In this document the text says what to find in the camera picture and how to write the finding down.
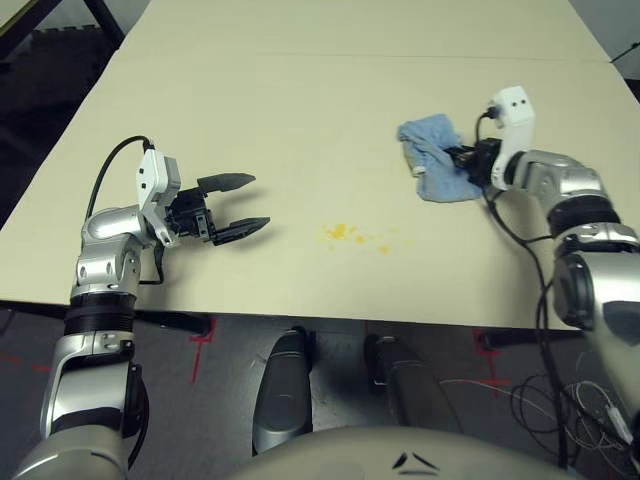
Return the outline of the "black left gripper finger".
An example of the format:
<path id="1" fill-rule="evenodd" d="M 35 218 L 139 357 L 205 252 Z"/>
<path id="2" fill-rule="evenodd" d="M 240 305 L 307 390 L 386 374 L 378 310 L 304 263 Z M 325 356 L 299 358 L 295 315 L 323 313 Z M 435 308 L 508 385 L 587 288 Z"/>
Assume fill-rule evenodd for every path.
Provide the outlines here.
<path id="1" fill-rule="evenodd" d="M 242 240 L 259 231 L 269 222 L 269 217 L 246 218 L 232 222 L 225 228 L 215 230 L 212 234 L 211 242 L 215 246 L 220 246 Z"/>
<path id="2" fill-rule="evenodd" d="M 222 173 L 198 178 L 197 185 L 204 194 L 208 194 L 236 190 L 255 180 L 255 176 L 246 173 Z"/>

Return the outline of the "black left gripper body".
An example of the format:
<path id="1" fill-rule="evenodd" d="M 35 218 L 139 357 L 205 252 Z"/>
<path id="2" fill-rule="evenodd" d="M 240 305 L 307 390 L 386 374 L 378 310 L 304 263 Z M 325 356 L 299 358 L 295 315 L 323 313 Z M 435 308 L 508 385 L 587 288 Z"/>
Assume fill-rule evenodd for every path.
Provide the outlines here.
<path id="1" fill-rule="evenodd" d="M 179 237 L 191 236 L 215 241 L 215 224 L 200 187 L 180 191 L 167 208 L 167 225 Z"/>

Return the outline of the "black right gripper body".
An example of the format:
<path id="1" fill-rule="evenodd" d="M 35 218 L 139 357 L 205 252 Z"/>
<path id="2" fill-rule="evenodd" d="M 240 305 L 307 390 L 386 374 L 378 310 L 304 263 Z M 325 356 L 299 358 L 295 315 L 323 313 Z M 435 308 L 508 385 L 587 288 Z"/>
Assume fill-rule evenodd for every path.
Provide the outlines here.
<path id="1" fill-rule="evenodd" d="M 492 184 L 491 171 L 500 153 L 501 140 L 498 138 L 485 138 L 479 140 L 473 148 L 473 152 L 467 161 L 469 181 L 484 188 Z"/>

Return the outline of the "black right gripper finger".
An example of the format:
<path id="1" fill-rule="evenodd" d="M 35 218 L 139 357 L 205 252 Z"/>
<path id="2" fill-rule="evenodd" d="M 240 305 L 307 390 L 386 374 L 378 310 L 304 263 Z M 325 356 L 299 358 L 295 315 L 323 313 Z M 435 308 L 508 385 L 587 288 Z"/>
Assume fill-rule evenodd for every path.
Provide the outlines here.
<path id="1" fill-rule="evenodd" d="M 453 165 L 459 169 L 466 169 L 468 161 L 473 156 L 473 148 L 466 145 L 450 147 L 445 152 L 450 156 Z"/>

